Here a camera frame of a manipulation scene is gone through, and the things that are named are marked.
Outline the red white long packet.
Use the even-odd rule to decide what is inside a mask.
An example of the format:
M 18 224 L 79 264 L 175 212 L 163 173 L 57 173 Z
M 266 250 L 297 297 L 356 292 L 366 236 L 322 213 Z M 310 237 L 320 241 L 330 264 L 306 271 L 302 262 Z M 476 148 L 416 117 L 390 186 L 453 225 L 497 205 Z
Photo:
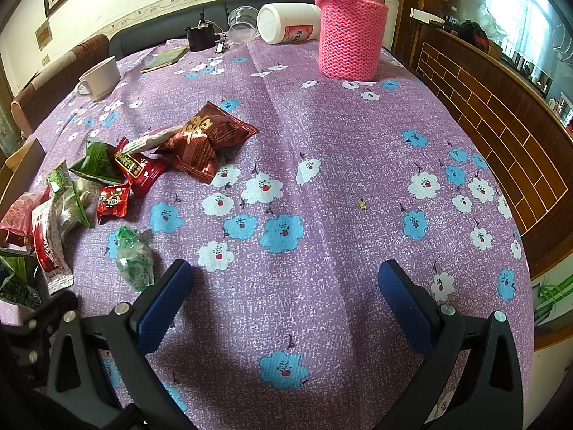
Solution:
M 38 263 L 44 272 L 50 295 L 70 287 L 74 275 L 63 252 L 53 198 L 38 205 L 32 212 L 32 236 Z

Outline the wooden cabinet counter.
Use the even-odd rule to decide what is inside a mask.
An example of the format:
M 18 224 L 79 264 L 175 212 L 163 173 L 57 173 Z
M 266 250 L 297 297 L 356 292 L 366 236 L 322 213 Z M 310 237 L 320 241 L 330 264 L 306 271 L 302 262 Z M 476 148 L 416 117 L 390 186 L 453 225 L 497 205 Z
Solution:
M 393 53 L 422 77 L 487 160 L 532 278 L 572 253 L 572 137 L 533 89 L 489 54 L 411 18 L 442 0 L 400 0 Z

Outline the small red candy packet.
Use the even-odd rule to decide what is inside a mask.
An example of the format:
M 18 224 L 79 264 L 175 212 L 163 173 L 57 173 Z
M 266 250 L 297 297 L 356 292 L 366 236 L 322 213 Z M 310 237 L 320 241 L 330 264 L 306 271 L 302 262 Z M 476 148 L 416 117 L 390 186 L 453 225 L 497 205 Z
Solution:
M 123 219 L 127 215 L 129 194 L 128 182 L 103 187 L 96 208 L 98 223 L 102 224 L 109 218 Z

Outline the white ceramic mug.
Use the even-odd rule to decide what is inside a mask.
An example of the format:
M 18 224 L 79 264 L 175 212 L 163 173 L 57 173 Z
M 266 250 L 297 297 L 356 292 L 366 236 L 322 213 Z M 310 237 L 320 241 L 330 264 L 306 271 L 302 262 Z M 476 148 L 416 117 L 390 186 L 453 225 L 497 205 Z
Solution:
M 92 101 L 107 97 L 120 82 L 120 70 L 116 58 L 110 56 L 87 70 L 79 77 L 75 87 L 76 96 L 86 96 Z

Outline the dark red snack bag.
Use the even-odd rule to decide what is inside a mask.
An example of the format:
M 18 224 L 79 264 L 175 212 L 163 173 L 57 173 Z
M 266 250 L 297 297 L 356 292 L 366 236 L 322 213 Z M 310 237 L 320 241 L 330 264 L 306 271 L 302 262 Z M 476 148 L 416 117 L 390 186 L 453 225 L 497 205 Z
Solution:
M 242 145 L 257 133 L 255 126 L 207 102 L 154 153 L 199 182 L 211 183 L 218 169 L 217 153 Z

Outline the small black box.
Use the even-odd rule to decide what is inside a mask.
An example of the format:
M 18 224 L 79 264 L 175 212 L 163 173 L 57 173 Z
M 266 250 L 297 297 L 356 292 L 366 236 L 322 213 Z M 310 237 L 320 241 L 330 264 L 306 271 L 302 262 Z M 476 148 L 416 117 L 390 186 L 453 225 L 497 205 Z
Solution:
M 207 21 L 204 12 L 200 13 L 197 25 L 187 26 L 184 31 L 187 34 L 187 42 L 191 52 L 201 52 L 205 49 L 214 48 L 217 43 L 214 23 Z

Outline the cardboard box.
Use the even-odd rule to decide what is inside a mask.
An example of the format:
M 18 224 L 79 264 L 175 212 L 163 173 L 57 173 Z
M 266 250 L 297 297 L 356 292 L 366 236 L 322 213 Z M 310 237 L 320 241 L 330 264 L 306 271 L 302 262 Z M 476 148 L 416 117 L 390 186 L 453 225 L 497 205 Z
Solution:
M 12 203 L 26 192 L 45 158 L 37 139 L 26 142 L 1 168 L 1 210 L 3 217 Z

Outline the clear green candy bag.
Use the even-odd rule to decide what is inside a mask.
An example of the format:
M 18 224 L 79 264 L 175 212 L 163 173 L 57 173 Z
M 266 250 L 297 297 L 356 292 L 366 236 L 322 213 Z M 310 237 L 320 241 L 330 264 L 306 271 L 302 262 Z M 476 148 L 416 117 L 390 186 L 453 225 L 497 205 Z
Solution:
M 120 226 L 116 237 L 116 267 L 124 280 L 141 292 L 154 284 L 153 253 L 139 234 Z

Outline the pink knit-sleeved thermos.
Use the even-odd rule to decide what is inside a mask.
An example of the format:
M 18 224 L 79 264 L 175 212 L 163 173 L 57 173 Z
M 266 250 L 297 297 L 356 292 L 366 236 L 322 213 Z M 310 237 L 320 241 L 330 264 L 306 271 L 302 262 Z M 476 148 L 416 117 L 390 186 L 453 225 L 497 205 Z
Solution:
M 375 78 L 389 8 L 385 0 L 315 0 L 321 9 L 319 69 L 332 79 Z

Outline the white red snack packet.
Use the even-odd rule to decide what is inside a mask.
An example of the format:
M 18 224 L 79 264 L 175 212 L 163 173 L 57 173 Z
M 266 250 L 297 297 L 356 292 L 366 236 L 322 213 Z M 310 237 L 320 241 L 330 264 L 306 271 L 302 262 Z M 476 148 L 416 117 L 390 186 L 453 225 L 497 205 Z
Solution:
M 177 134 L 184 126 L 182 124 L 163 127 L 157 130 L 148 131 L 138 139 L 127 142 L 125 145 L 120 146 L 122 153 L 138 153 L 156 149 L 160 145 L 167 142 L 172 136 Z

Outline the green notebook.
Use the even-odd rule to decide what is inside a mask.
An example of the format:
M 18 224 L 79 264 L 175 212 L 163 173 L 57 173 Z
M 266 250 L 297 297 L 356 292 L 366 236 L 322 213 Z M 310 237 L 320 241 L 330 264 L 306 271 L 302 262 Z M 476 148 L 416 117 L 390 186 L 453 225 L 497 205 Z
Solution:
M 146 74 L 176 64 L 187 52 L 188 47 L 177 47 L 176 49 L 160 52 L 141 69 L 141 73 Z

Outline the white plastic jar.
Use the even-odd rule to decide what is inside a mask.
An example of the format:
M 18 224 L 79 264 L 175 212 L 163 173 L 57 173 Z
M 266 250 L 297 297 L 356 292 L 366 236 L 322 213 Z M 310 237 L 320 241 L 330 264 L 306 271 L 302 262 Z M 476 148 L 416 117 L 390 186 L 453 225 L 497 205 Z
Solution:
M 269 45 L 316 40 L 321 32 L 321 9 L 308 3 L 268 3 L 258 11 L 257 30 Z

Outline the pink snack packet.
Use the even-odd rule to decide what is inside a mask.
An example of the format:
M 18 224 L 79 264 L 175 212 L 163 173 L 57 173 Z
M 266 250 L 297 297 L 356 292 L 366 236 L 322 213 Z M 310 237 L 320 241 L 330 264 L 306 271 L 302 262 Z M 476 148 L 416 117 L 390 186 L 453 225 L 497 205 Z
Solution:
M 1 220 L 1 245 L 28 247 L 32 244 L 32 212 L 49 199 L 49 188 L 40 192 L 25 192 L 12 203 Z

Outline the dark green snack packet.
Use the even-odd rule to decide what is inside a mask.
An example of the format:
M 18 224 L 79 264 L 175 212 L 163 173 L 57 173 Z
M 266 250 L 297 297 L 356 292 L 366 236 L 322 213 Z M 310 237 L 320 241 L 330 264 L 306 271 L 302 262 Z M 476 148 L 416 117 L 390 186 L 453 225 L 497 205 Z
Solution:
M 12 305 L 38 309 L 42 298 L 38 292 L 35 256 L 20 252 L 1 251 L 1 300 Z

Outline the purple floral tablecloth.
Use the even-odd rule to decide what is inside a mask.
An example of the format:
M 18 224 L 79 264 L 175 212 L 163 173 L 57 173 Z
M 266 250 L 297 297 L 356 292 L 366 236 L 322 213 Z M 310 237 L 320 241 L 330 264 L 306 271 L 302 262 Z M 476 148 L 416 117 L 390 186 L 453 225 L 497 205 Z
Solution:
M 378 289 L 386 259 L 464 315 L 503 312 L 531 363 L 528 266 L 476 147 L 388 54 L 375 85 L 326 79 L 316 55 L 253 42 L 145 75 L 140 52 L 108 100 L 68 95 L 34 132 L 49 171 L 207 102 L 258 129 L 208 185 L 169 171 L 129 207 L 160 261 L 198 270 L 150 360 L 202 429 L 373 427 L 420 363 Z

